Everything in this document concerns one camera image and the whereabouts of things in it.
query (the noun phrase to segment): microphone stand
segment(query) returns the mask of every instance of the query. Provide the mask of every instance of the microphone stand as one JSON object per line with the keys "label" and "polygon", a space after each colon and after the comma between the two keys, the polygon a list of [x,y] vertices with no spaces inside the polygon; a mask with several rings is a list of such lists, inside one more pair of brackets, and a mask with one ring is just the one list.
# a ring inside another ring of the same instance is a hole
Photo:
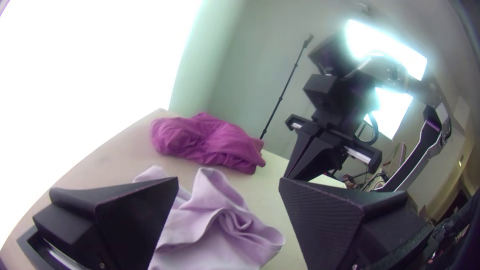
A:
{"label": "microphone stand", "polygon": [[278,109],[278,107],[279,107],[279,105],[280,105],[280,102],[284,99],[285,90],[287,90],[287,87],[289,86],[290,79],[291,79],[292,76],[294,75],[295,69],[298,67],[300,57],[302,56],[302,53],[304,52],[305,48],[307,48],[307,46],[309,45],[309,43],[312,41],[313,38],[314,38],[314,36],[313,36],[313,35],[310,35],[310,36],[303,42],[303,46],[302,46],[302,48],[301,48],[300,54],[298,55],[298,58],[296,59],[296,62],[295,62],[295,64],[293,65],[293,69],[291,70],[290,77],[288,77],[288,80],[286,81],[285,87],[283,88],[283,91],[281,92],[281,95],[280,95],[280,97],[278,98],[278,101],[277,101],[277,103],[276,103],[276,105],[275,105],[275,108],[273,109],[273,112],[271,113],[270,118],[268,119],[268,122],[266,123],[266,126],[265,126],[265,128],[263,129],[263,131],[262,131],[262,133],[261,133],[260,139],[262,139],[262,138],[264,137],[265,133],[267,133],[267,129],[269,128],[270,122],[271,122],[272,119],[274,118],[275,112],[277,111],[277,109]]}

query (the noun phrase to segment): cable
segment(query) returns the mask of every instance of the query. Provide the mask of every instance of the cable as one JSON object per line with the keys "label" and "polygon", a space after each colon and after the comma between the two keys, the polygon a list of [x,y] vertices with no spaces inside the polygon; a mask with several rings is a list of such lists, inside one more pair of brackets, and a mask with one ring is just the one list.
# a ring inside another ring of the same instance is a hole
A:
{"label": "cable", "polygon": [[369,141],[362,140],[362,142],[364,142],[368,145],[373,145],[379,138],[379,124],[377,123],[377,120],[375,119],[375,116],[372,112],[368,113],[368,117],[370,118],[371,127],[373,129],[372,138]]}
{"label": "cable", "polygon": [[376,189],[376,188],[377,188],[377,185],[378,185],[378,184],[381,184],[381,183],[384,183],[384,184],[385,184],[385,181],[378,181],[378,183],[376,183],[376,184],[373,186],[372,189],[373,189],[373,190]]}
{"label": "cable", "polygon": [[375,176],[372,177],[372,178],[370,178],[370,180],[368,181],[368,183],[363,186],[362,191],[367,190],[367,189],[370,187],[370,185],[373,183],[373,181],[374,181],[377,177],[381,177],[382,175],[383,175],[383,174],[382,174],[381,172],[375,174]]}

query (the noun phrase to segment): magenta cloth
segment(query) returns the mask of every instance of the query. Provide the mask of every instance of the magenta cloth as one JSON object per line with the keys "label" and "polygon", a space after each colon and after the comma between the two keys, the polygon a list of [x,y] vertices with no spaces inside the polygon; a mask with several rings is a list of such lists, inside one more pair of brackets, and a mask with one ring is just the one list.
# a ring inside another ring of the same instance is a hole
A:
{"label": "magenta cloth", "polygon": [[[166,177],[153,166],[134,182]],[[278,254],[285,237],[250,212],[227,177],[200,168],[192,193],[180,186],[149,270],[258,270]]]}
{"label": "magenta cloth", "polygon": [[151,142],[164,155],[204,165],[223,165],[253,175],[265,166],[261,139],[248,136],[237,125],[205,112],[192,118],[160,118],[151,124]]}

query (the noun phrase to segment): light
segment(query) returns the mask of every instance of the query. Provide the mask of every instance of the light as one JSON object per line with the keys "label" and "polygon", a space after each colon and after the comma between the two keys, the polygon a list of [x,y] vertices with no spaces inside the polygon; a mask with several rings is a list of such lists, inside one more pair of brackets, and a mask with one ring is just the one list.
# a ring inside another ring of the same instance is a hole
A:
{"label": "light", "polygon": [[385,54],[402,64],[410,76],[421,81],[427,67],[427,58],[391,36],[355,20],[345,26],[348,48],[361,60],[371,55]]}
{"label": "light", "polygon": [[8,3],[0,16],[0,248],[75,164],[147,114],[168,109],[201,4]]}
{"label": "light", "polygon": [[[373,111],[372,114],[378,123],[378,131],[393,140],[413,97],[407,93],[389,91],[383,88],[375,88],[375,92],[380,103],[380,109]],[[372,124],[368,115],[365,115],[364,120],[370,125]]]}

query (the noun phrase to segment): white table surface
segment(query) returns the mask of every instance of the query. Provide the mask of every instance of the white table surface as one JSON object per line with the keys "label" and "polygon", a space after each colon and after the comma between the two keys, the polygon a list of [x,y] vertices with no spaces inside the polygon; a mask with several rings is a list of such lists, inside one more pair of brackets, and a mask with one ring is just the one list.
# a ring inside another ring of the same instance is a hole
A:
{"label": "white table surface", "polygon": [[[169,175],[177,176],[180,185],[191,191],[194,176],[201,166],[182,158],[160,155],[150,143],[150,123],[156,118],[176,116],[162,109],[145,116],[84,158],[54,186],[67,189],[89,189],[130,183],[136,175],[150,166],[159,165]],[[307,269],[278,192],[279,179],[287,167],[288,160],[265,150],[262,151],[262,156],[266,166],[258,167],[254,175],[242,174],[220,166],[216,168],[228,176],[230,183],[245,198],[254,214],[265,224],[276,227],[285,235],[286,243],[280,253],[263,269]],[[314,182],[345,187],[343,183],[327,176],[320,176]],[[0,250],[0,258],[7,269],[34,269],[17,244],[17,239],[33,226],[32,216],[49,203],[50,199],[46,192],[13,229]]]}

